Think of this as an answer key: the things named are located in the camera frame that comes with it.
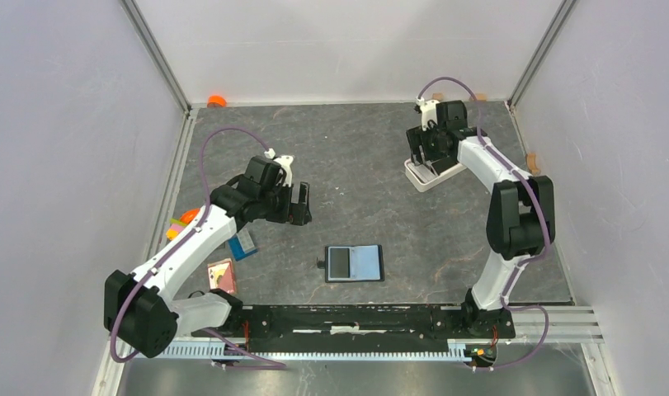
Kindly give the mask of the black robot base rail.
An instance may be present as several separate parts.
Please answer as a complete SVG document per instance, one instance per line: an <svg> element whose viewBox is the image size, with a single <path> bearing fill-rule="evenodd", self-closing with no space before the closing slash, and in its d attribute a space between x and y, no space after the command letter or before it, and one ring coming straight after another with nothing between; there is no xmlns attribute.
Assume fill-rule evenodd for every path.
<svg viewBox="0 0 669 396"><path fill-rule="evenodd" d="M505 309L443 304L255 304L233 309L218 331L251 352L442 352L449 340L516 336Z"/></svg>

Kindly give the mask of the black card holder wallet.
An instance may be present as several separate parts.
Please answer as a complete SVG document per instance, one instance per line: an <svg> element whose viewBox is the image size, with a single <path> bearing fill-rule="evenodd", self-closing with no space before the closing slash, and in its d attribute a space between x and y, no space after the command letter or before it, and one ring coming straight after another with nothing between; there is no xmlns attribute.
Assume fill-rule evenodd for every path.
<svg viewBox="0 0 669 396"><path fill-rule="evenodd" d="M348 279L330 279L328 276L328 249L350 248L351 275ZM330 245L324 248L324 258L318 259L317 268L323 270L326 283L382 282L385 280L383 248L371 245Z"/></svg>

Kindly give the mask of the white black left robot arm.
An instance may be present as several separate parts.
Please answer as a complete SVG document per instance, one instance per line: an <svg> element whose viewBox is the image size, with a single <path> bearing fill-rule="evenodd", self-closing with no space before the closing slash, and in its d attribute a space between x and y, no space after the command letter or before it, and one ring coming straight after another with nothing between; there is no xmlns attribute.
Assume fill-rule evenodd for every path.
<svg viewBox="0 0 669 396"><path fill-rule="evenodd" d="M177 299L188 276L220 245L255 220L302 226L311 221L309 184L293 202L294 157L255 156L244 173L210 192L198 215L160 252L129 273L116 270L104 285L103 325L114 341L155 357L177 336L215 328L233 336L243 327L240 303L212 290Z"/></svg>

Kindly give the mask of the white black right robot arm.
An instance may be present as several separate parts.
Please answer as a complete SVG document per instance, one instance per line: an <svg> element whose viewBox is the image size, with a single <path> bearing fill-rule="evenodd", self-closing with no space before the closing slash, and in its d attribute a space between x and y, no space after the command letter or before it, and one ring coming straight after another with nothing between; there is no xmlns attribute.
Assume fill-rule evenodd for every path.
<svg viewBox="0 0 669 396"><path fill-rule="evenodd" d="M406 132L405 175L426 192L468 170L490 195L486 237L491 248L479 280L461 305L461 327L481 337L508 321L506 304L531 259L554 241L554 184L520 169L479 127L468 123L462 101L416 99L421 124Z"/></svg>

